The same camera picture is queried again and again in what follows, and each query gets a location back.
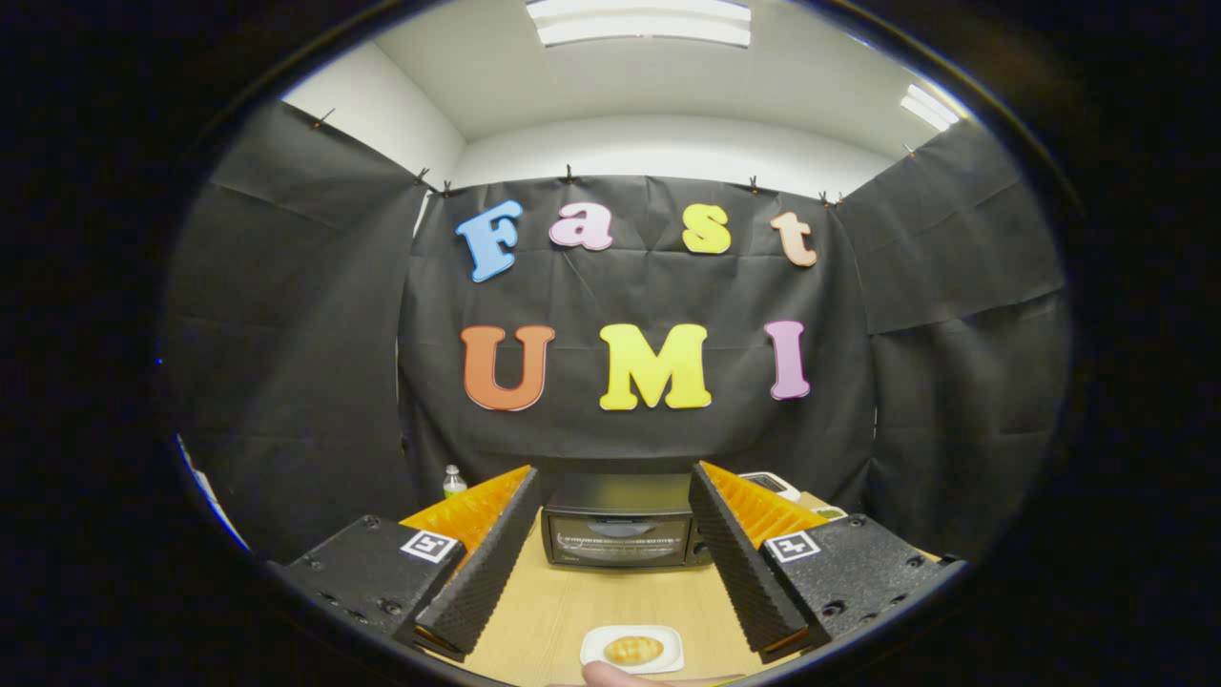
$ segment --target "bread roll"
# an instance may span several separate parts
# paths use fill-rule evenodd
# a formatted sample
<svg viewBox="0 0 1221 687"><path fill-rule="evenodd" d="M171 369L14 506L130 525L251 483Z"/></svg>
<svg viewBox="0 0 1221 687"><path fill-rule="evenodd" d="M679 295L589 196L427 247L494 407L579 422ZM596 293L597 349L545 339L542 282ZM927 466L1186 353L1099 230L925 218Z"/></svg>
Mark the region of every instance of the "bread roll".
<svg viewBox="0 0 1221 687"><path fill-rule="evenodd" d="M618 665L643 665L662 655L662 643L652 637L620 637L607 644L607 659Z"/></svg>

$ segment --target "black fabric backdrop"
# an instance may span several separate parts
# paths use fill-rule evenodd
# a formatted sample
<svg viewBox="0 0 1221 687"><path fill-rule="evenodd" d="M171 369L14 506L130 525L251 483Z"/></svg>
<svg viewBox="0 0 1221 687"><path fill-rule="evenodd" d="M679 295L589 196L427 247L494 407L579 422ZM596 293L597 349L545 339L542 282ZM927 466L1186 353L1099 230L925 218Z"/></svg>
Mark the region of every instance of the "black fabric backdrop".
<svg viewBox="0 0 1221 687"><path fill-rule="evenodd" d="M971 122L832 209L707 181L547 178L432 195L414 243L425 187L311 124L284 104L252 120L193 207L168 284L177 426L263 558L288 561L364 513L436 502L447 464L471 483L553 469L547 491L558 470L700 459L777 472L918 547L974 558L1042 462L1067 366L1062 278L1034 198ZM508 199L525 207L516 261L475 283L454 228ZM612 211L610 248L549 239L574 201ZM726 253L686 249L691 203L728 212ZM790 210L812 227L811 267L770 227ZM769 394L763 326L779 318L806 327L803 399ZM620 322L654 351L676 323L707 327L712 405L603 411L598 332ZM462 329L505 329L497 379L514 387L514 332L537 323L556 329L542 398L513 414L476 406Z"/></svg>
<svg viewBox="0 0 1221 687"><path fill-rule="evenodd" d="M963 120L839 205L878 382L867 510L978 558L1043 464L1071 321L1051 232L995 139Z"/></svg>
<svg viewBox="0 0 1221 687"><path fill-rule="evenodd" d="M504 200L515 220L515 262L475 283L466 240L454 228ZM559 209L595 201L613 214L614 243L600 251L552 243ZM681 239L683 210L716 204L729 215L724 254L694 254ZM812 227L818 261L794 265L772 217L794 211ZM606 472L685 471L709 460L734 471L775 471L795 486L857 509L873 430L873 373L851 246L823 204L728 183L654 177L584 177L493 183L433 195L411 245L399 317L399 372L409 423L409 462L420 499L437 499L446 464L481 481L523 464ZM777 401L774 351L763 326L805 323L801 351L811 393ZM664 403L603 411L608 347L602 326L637 325L654 351L670 327L695 322L703 342L712 405ZM505 331L497 379L521 376L516 327L556 329L542 398L519 412L475 405L463 387L466 326Z"/></svg>
<svg viewBox="0 0 1221 687"><path fill-rule="evenodd" d="M394 328L425 187L313 122L263 110L201 189L160 353L195 467L252 549L281 563L361 514L416 506Z"/></svg>

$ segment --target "foam letter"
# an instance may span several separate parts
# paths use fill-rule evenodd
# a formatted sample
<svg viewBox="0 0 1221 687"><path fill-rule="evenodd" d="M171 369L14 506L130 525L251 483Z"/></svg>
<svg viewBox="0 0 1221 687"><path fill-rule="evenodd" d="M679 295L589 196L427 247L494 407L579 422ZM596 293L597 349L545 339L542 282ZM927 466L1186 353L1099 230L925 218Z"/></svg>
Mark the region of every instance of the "foam letter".
<svg viewBox="0 0 1221 687"><path fill-rule="evenodd" d="M499 244L504 243L509 248L516 245L518 229L508 217L518 216L521 216L521 204L516 200L505 200L458 225L457 233L466 237L470 256L475 259L471 278L484 281L513 266L513 254L502 251ZM492 220L498 217L496 228L492 228Z"/></svg>
<svg viewBox="0 0 1221 687"><path fill-rule="evenodd" d="M556 337L549 326L518 327L521 342L521 384L504 389L496 384L496 345L504 339L498 326L468 326L462 329L466 342L466 369L463 383L471 401L490 411L520 411L542 397L546 378L547 342Z"/></svg>
<svg viewBox="0 0 1221 687"><path fill-rule="evenodd" d="M772 220L772 227L780 229L780 244L784 245L784 254L795 265L808 267L818 259L818 253L806 248L802 236L810 233L810 225L797 221L797 215L785 212Z"/></svg>
<svg viewBox="0 0 1221 687"><path fill-rule="evenodd" d="M576 216L585 212L585 216ZM597 203L570 203L559 209L569 217L551 225L551 239L560 245L585 245L601 250L610 245L610 210Z"/></svg>
<svg viewBox="0 0 1221 687"><path fill-rule="evenodd" d="M775 386L772 387L772 398L777 401L810 394L810 383L801 372L801 349L797 347L797 339L805 328L800 321L792 320L769 321L763 327L772 336L772 345L775 348Z"/></svg>
<svg viewBox="0 0 1221 687"><path fill-rule="evenodd" d="M729 215L719 205L696 203L683 210L683 242L692 253L724 253L729 249Z"/></svg>
<svg viewBox="0 0 1221 687"><path fill-rule="evenodd" d="M610 347L610 382L606 397L598 401L607 411L630 411L636 408L629 377L650 409L673 381L665 405L672 409L702 409L712 403L712 394L703 388L701 343L708 329L698 323L678 323L665 334L662 353L653 350L645 334L634 323L610 323L602 327L602 339Z"/></svg>

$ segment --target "ceiling light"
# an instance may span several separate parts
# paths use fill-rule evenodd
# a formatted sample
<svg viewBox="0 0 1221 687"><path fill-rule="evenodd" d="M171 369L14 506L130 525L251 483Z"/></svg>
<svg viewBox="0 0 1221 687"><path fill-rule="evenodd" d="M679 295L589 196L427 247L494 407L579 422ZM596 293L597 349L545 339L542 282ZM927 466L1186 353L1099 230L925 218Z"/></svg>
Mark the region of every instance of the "ceiling light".
<svg viewBox="0 0 1221 687"><path fill-rule="evenodd" d="M916 85L915 83L907 87L907 94L928 105L928 107L937 112L943 120L950 123L958 121L958 115L955 115L954 111L941 104L940 100L933 98L923 88Z"/></svg>
<svg viewBox="0 0 1221 687"><path fill-rule="evenodd" d="M748 7L723 0L540 0L526 5L543 45L597 38L691 38L747 46Z"/></svg>
<svg viewBox="0 0 1221 687"><path fill-rule="evenodd" d="M906 107L910 112L918 116L919 118L935 126L938 131L945 131L950 128L950 122L941 118L937 112L933 111L932 107L912 98L911 95L904 95L904 99L899 104Z"/></svg>
<svg viewBox="0 0 1221 687"><path fill-rule="evenodd" d="M950 124L958 121L955 115L940 100L926 93L915 83L907 87L907 95L899 101L907 111L937 127L938 131L950 128Z"/></svg>

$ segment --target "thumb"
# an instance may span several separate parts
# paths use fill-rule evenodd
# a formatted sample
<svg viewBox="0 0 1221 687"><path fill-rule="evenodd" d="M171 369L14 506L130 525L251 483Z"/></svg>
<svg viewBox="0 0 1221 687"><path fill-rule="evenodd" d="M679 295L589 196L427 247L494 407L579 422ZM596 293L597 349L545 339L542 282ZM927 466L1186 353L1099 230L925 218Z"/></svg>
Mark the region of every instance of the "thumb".
<svg viewBox="0 0 1221 687"><path fill-rule="evenodd" d="M653 682L629 675L603 661L585 664L585 667L581 669L581 677L585 678L587 687L670 687L665 682Z"/></svg>

